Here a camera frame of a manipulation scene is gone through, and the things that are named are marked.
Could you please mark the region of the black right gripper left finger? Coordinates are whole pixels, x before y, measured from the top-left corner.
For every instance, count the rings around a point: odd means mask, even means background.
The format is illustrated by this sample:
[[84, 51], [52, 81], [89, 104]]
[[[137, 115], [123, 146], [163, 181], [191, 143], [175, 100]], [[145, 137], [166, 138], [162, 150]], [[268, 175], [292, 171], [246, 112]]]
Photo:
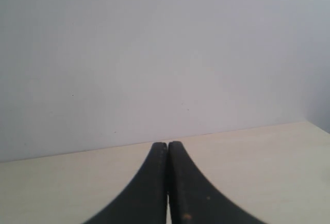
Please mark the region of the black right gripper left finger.
[[155, 142], [129, 184], [86, 223], [166, 223], [167, 144]]

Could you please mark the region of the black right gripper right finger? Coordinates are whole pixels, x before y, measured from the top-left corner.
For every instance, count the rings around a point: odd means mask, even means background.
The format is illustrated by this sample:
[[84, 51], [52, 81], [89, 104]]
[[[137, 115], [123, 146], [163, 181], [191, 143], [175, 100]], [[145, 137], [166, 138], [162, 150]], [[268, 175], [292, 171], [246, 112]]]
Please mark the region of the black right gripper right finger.
[[263, 223], [218, 191], [180, 141], [168, 146], [168, 195], [172, 223]]

